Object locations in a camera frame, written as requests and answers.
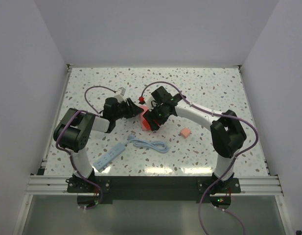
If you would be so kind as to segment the red cube socket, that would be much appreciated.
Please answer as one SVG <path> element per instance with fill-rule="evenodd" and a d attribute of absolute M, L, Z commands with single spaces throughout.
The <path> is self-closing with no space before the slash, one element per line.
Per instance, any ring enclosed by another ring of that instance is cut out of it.
<path fill-rule="evenodd" d="M 140 124 L 143 131 L 150 131 L 151 127 L 148 123 L 148 121 L 143 117 L 143 115 L 140 115 Z"/>

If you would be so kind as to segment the small pink plug adapter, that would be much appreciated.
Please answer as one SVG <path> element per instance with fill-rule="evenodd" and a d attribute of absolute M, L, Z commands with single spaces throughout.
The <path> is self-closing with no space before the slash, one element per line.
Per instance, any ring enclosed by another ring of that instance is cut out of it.
<path fill-rule="evenodd" d="M 181 131 L 180 131 L 180 135 L 183 137 L 183 138 L 188 138 L 188 136 L 191 134 L 191 130 L 188 129 L 188 128 L 183 128 Z"/>

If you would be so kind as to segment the light blue power strip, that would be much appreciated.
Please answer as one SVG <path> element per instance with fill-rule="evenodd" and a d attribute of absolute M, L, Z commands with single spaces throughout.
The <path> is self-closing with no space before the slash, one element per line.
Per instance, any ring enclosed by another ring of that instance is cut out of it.
<path fill-rule="evenodd" d="M 98 171 L 102 172 L 105 168 L 119 155 L 125 151 L 125 145 L 123 143 L 118 143 L 110 150 L 108 150 L 104 155 L 102 155 L 96 162 L 93 163 L 93 167 Z"/>

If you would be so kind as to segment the pink triangular power socket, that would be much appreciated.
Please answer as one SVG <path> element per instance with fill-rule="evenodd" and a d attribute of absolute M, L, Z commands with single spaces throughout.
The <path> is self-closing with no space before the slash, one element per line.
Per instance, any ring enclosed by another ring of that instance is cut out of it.
<path fill-rule="evenodd" d="M 148 108 L 147 106 L 144 105 L 140 105 L 140 108 L 143 109 L 143 111 L 140 113 L 140 116 L 142 117 L 148 111 Z"/>

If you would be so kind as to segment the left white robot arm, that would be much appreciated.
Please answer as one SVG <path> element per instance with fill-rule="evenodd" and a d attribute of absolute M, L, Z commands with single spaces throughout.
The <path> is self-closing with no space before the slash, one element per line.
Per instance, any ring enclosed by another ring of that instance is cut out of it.
<path fill-rule="evenodd" d="M 94 169 L 87 156 L 86 145 L 91 131 L 110 133 L 116 121 L 122 118 L 134 118 L 143 112 L 143 108 L 131 99 L 119 101 L 115 97 L 105 100 L 100 114 L 69 108 L 53 132 L 58 150 L 64 151 L 70 158 L 74 175 L 80 178 L 78 186 L 84 192 L 95 188 Z"/>

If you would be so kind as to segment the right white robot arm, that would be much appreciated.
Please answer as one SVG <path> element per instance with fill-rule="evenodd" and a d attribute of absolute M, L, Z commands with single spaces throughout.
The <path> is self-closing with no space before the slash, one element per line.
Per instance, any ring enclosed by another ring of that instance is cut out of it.
<path fill-rule="evenodd" d="M 172 96 L 163 86 L 147 98 L 140 97 L 139 101 L 148 108 L 143 117 L 152 131 L 157 131 L 171 115 L 191 120 L 210 131 L 212 146 L 218 154 L 212 187 L 217 192 L 224 192 L 233 176 L 235 154 L 246 140 L 246 133 L 235 112 L 214 112 L 186 101 L 180 93 Z"/>

